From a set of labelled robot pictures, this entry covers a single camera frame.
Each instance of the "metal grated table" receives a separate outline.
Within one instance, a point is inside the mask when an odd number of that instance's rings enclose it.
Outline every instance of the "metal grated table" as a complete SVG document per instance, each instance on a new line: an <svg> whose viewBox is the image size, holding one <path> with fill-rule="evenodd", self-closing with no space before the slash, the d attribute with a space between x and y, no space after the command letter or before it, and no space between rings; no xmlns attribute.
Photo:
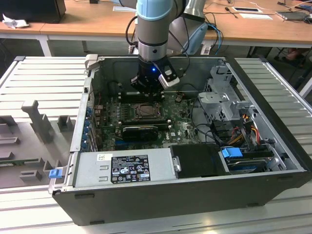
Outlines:
<svg viewBox="0 0 312 234"><path fill-rule="evenodd" d="M0 79L0 113L16 122L30 121L20 108L37 100L49 120L60 115L76 119L84 80L84 57L26 57L14 61Z"/></svg>
<svg viewBox="0 0 312 234"><path fill-rule="evenodd" d="M312 108L268 63L237 58L239 65L282 119L309 156L312 156ZM247 94L239 85L245 99Z"/></svg>
<svg viewBox="0 0 312 234"><path fill-rule="evenodd" d="M72 118L75 118L78 107L74 105L69 108L66 105L62 106L62 103L80 100L82 85L78 81L85 78L82 67L84 58L27 57L24 61L35 66L32 69L23 69L25 67L22 66L23 63L15 61L0 79L0 105L6 106L1 107L0 112L11 113L15 109L7 109L12 107L10 104L15 102L15 108L18 108L23 98L35 97L39 100L39 111L41 107L45 113L46 110L51 109L68 113L70 110L73 113ZM238 59L237 61L244 67L267 101L275 107L284 123L294 131L300 143L307 147L305 149L310 154L308 151L312 144L310 106L288 86L278 73L268 70L272 69L269 64L262 63L258 59ZM67 65L55 71L44 69L44 67L49 67L49 64L55 63ZM15 82L18 78L22 79L19 80L22 81L21 84ZM26 91L29 88L33 88L31 92ZM42 88L48 91L48 95L39 93L43 93ZM55 114L51 112L48 117L53 119ZM16 111L15 119L28 121L26 117L21 116L19 111ZM0 190L0 220L0 231L10 234L309 234L312 230L312 183L307 183L298 189L287 190L263 207L87 227L79 227L72 222L48 194L47 186L23 187L18 190Z"/></svg>

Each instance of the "robotic arm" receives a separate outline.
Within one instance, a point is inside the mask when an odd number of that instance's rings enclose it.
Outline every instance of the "robotic arm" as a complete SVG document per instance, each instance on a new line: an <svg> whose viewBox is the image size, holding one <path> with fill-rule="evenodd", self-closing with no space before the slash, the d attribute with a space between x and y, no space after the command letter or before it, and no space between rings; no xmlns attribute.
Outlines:
<svg viewBox="0 0 312 234"><path fill-rule="evenodd" d="M139 68L131 85L149 96L177 83L184 76L169 61L167 49L194 54L207 31L205 0L113 0L137 10Z"/></svg>

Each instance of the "cable wire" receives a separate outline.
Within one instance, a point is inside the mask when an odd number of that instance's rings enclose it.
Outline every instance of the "cable wire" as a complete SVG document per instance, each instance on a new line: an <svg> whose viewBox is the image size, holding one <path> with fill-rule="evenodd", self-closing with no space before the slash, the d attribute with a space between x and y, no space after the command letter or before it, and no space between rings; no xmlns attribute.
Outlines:
<svg viewBox="0 0 312 234"><path fill-rule="evenodd" d="M181 44L181 42L179 42L179 40L175 37L175 35L169 30L169 34L173 37L173 39L181 46L182 50L185 51L183 45ZM190 57L188 55L187 52L184 52L185 53L185 56L187 58L187 61L188 61L188 65L187 67L184 69L183 73L186 73L187 69L190 67Z"/></svg>
<svg viewBox="0 0 312 234"><path fill-rule="evenodd" d="M128 38L128 31L129 31L129 28L130 28L130 25L133 21L135 21L137 19L137 16L134 16L128 23L127 25L127 28L126 28L126 40L128 42L129 45L135 45L135 42L131 42L129 41L129 38Z"/></svg>

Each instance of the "blue latch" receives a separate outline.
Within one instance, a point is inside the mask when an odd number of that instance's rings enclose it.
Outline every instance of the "blue latch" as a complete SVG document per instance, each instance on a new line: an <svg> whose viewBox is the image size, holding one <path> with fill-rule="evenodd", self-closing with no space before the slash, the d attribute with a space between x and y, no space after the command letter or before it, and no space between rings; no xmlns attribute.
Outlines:
<svg viewBox="0 0 312 234"><path fill-rule="evenodd" d="M63 169L52 169L49 173L50 179L60 179L62 178Z"/></svg>
<svg viewBox="0 0 312 234"><path fill-rule="evenodd" d="M243 157L239 148L225 148L222 150L223 157Z"/></svg>

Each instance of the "power supply label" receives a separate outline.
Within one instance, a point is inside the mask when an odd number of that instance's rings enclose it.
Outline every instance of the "power supply label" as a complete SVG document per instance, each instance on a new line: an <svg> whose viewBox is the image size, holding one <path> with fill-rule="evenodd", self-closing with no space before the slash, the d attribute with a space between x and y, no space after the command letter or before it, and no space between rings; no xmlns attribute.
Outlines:
<svg viewBox="0 0 312 234"><path fill-rule="evenodd" d="M147 155L112 157L113 184L150 181L150 165Z"/></svg>

